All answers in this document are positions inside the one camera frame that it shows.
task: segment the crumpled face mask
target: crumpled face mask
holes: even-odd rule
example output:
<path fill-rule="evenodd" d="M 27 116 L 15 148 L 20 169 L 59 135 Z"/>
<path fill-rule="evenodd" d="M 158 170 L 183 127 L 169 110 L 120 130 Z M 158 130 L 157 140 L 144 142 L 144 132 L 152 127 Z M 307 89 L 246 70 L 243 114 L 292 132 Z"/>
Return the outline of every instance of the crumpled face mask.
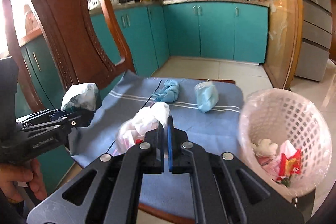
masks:
<path fill-rule="evenodd" d="M 212 81 L 197 84 L 195 95 L 197 107 L 203 113 L 211 110 L 218 102 L 218 91 Z"/>

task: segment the chair backrest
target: chair backrest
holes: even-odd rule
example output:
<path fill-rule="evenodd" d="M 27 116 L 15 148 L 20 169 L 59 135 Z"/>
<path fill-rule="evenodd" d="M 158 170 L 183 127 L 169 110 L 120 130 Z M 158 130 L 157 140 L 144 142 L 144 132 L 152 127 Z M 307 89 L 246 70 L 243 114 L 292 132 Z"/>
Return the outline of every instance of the chair backrest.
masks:
<path fill-rule="evenodd" d="M 25 66 L 14 27 L 10 0 L 2 0 L 9 54 L 19 66 L 19 83 L 33 111 L 44 109 Z M 91 23 L 87 0 L 30 0 L 53 56 L 64 90 L 80 83 L 99 89 L 126 70 L 135 71 L 130 49 L 115 18 L 110 0 L 100 0 L 108 28 L 121 60 L 113 64 L 101 48 Z"/>

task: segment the black cable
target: black cable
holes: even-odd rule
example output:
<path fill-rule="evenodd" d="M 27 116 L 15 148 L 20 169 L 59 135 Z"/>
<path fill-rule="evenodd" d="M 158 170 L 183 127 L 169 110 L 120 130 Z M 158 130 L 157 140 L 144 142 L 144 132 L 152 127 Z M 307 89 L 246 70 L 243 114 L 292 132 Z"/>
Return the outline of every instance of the black cable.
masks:
<path fill-rule="evenodd" d="M 156 92 L 156 91 L 159 89 L 159 87 L 160 87 L 160 85 L 161 85 L 161 82 L 162 82 L 162 80 L 160 80 L 159 85 L 157 86 L 156 90 L 154 90 L 154 92 Z M 151 98 L 152 98 L 152 95 L 148 98 L 148 100 L 145 102 L 145 104 L 144 104 L 140 109 L 142 109 L 142 108 L 148 103 L 148 101 L 149 101 Z M 114 143 L 115 143 L 115 140 L 114 140 L 113 143 L 110 145 L 110 147 L 108 148 L 108 150 L 106 151 L 105 154 L 107 154 L 107 152 L 109 152 L 109 150 L 111 149 L 111 147 L 112 147 L 112 145 L 113 145 Z"/>

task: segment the blue tablecloth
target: blue tablecloth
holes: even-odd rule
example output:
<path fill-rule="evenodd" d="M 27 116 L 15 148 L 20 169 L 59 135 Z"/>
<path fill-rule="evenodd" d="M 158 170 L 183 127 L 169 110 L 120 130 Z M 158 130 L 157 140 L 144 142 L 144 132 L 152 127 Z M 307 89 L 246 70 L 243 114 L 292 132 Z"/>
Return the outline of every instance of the blue tablecloth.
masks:
<path fill-rule="evenodd" d="M 127 71 L 119 83 L 104 98 L 88 128 L 79 128 L 69 135 L 70 152 L 82 167 L 106 153 L 115 140 L 122 123 L 134 117 L 150 95 L 163 87 L 164 78 L 142 78 Z M 243 94 L 233 84 L 214 82 L 219 93 L 217 105 L 202 113 L 196 105 L 194 87 L 200 80 L 176 79 L 180 84 L 177 101 L 169 104 L 174 127 L 187 132 L 190 141 L 207 152 L 238 154 L 238 120 L 243 106 Z M 115 145 L 109 150 L 112 153 Z M 188 174 L 169 173 L 165 157 L 162 175 L 144 175 L 140 202 L 177 216 L 194 218 L 193 200 Z"/>

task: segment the hand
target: hand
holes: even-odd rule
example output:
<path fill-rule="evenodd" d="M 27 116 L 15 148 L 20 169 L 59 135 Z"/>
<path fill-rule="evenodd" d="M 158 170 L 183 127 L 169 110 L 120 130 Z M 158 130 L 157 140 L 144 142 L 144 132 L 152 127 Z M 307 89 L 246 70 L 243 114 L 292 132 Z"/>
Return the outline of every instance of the hand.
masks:
<path fill-rule="evenodd" d="M 29 182 L 29 187 L 39 200 L 47 197 L 47 191 L 43 183 L 40 163 L 37 159 L 31 161 L 31 170 L 22 166 L 0 164 L 0 188 L 6 197 L 14 201 L 23 201 L 22 196 L 14 187 L 13 181 Z"/>

